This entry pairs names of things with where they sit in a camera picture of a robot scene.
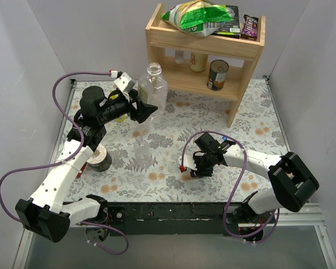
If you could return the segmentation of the clear square juice bottle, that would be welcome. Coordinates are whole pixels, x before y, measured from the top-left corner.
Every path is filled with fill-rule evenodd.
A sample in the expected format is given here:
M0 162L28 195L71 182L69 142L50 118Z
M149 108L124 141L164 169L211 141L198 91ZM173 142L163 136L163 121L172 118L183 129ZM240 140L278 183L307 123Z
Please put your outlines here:
M144 134L147 134L150 127L163 117L165 112L168 93L168 83L162 75L162 68L159 63L152 62L147 67L147 71L138 80L138 95L146 104L155 105L158 110L155 111L139 128Z

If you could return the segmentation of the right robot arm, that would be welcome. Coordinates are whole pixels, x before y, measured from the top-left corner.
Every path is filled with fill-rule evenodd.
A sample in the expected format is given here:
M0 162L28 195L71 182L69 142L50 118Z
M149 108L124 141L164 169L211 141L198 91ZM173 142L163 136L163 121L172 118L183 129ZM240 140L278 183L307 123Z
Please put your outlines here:
M285 208L299 212L320 185L298 154L271 155L244 149L238 142L220 142L209 133L195 140L199 151L193 155L193 177L210 177L216 165L240 168L271 183L269 189L255 191L229 214L230 221L256 222L269 211Z

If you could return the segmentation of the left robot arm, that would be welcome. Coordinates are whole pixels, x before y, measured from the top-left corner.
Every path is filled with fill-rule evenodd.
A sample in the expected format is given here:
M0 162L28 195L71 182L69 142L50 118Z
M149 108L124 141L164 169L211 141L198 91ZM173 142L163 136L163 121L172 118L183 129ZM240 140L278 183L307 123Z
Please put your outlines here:
M27 230L56 243L72 225L85 220L102 224L107 220L108 203L102 197L90 194L77 202L64 204L70 185L106 135L105 124L123 115L143 123L158 110L157 106L142 101L136 91L125 95L115 90L112 95L115 99L105 96L99 87L84 90L80 109L64 144L63 159L28 200L20 199L15 206Z

